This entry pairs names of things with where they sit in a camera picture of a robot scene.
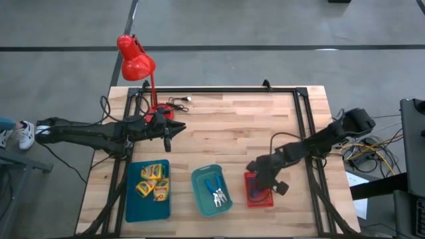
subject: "teal tray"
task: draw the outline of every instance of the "teal tray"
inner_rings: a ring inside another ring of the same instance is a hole
[[[136,191],[135,186],[143,179],[140,172],[143,167],[160,163],[165,168],[165,177],[169,178],[170,187],[168,199],[162,202],[153,201],[153,192],[147,197],[142,198]],[[127,174],[127,205],[126,205],[126,222],[142,222],[148,220],[167,219],[171,214],[171,177],[170,162],[166,159],[155,161],[144,161],[130,163],[128,165]]]
[[[226,195],[227,201],[221,202],[221,207],[216,207],[214,197],[210,194],[205,185],[205,179],[209,179],[214,187],[217,187],[214,174],[217,173],[221,179],[221,191]],[[192,187],[198,209],[205,217],[212,217],[228,211],[232,205],[232,199],[227,190],[226,181],[224,180],[222,168],[220,165],[209,165],[201,167],[192,173]]]

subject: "wooden tabletop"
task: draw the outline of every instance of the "wooden tabletop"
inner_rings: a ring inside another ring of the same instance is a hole
[[[331,122],[325,88],[307,88],[318,131]],[[127,90],[127,87],[113,87],[110,90],[109,101],[112,115],[116,118],[122,118]],[[257,156],[268,153],[270,137],[274,133],[285,131],[299,135],[292,94],[160,93],[158,101],[166,102],[169,96],[192,97],[192,102],[185,104],[189,112],[175,112],[175,120],[185,122],[187,129],[172,140],[170,153],[164,152],[162,139],[137,142],[133,162],[169,160],[172,178],[171,217],[137,223],[127,223],[123,219],[122,236],[317,235],[304,160],[280,171],[277,180],[286,182],[290,188],[284,196],[274,194],[274,207],[252,209],[246,206],[243,176],[246,165]],[[306,124],[307,118],[302,110]],[[274,140],[274,147],[297,140],[279,135]],[[103,151],[97,151],[93,163],[106,156]],[[234,204],[227,213],[205,218],[196,206],[191,173],[199,167],[215,163],[223,168]],[[87,229],[105,205],[113,164],[113,159],[108,159],[90,172],[77,232]],[[332,203],[350,226],[360,231],[340,157],[328,157],[325,174]],[[112,222],[115,221],[117,207],[116,203]],[[321,213],[323,223],[326,224],[323,205]]]

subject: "lamp base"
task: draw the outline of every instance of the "lamp base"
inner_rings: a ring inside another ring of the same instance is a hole
[[[151,106],[151,107],[149,107],[149,111],[147,112],[147,114],[146,114],[146,116],[145,116],[145,121],[146,122],[150,122],[151,120],[152,120],[152,117],[153,117],[153,113],[155,112],[155,111],[157,111],[158,110],[158,108],[163,108],[165,111],[169,111],[169,113],[165,113],[164,114],[164,117],[166,118],[166,119],[169,119],[169,120],[173,120],[174,119],[174,111],[173,111],[173,108],[171,107],[171,106],[169,106],[169,105],[167,105],[167,104],[164,104],[164,103],[158,103],[158,106],[157,107],[155,107],[155,106]]]

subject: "lamp shade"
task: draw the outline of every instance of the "lamp shade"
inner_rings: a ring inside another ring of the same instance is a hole
[[[124,60],[122,62],[122,76],[129,81],[136,81],[151,76],[155,70],[155,62],[146,53],[142,52],[133,37],[122,35],[117,40],[117,46]]]

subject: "jeans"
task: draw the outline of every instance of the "jeans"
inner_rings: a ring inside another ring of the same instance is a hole
[[[15,120],[6,117],[0,117],[0,131],[16,128]]]

